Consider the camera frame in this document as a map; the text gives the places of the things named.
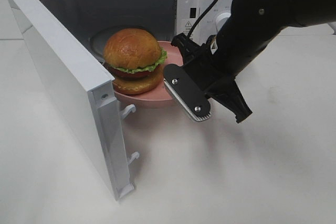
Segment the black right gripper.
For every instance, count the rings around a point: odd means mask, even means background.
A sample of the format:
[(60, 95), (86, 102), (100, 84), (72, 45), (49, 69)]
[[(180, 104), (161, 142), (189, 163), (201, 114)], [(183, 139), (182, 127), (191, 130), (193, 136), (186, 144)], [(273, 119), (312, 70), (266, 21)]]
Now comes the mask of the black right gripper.
[(171, 45), (176, 47), (183, 60), (183, 69), (203, 91), (206, 98), (213, 98), (234, 113), (237, 123), (248, 118), (252, 111), (244, 100), (235, 78), (212, 60), (211, 35), (206, 43), (198, 45), (184, 33), (173, 37)]

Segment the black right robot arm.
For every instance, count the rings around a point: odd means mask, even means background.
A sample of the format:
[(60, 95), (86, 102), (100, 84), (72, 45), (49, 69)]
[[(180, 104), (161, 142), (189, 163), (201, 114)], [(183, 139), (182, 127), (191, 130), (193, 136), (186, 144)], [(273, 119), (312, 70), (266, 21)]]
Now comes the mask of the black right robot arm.
[(211, 115), (209, 99), (232, 111), (236, 121), (251, 115), (235, 81), (286, 27), (308, 27), (335, 21), (335, 0), (233, 0), (231, 15), (219, 32), (198, 45), (176, 35), (183, 65), (165, 66), (164, 85), (196, 122)]

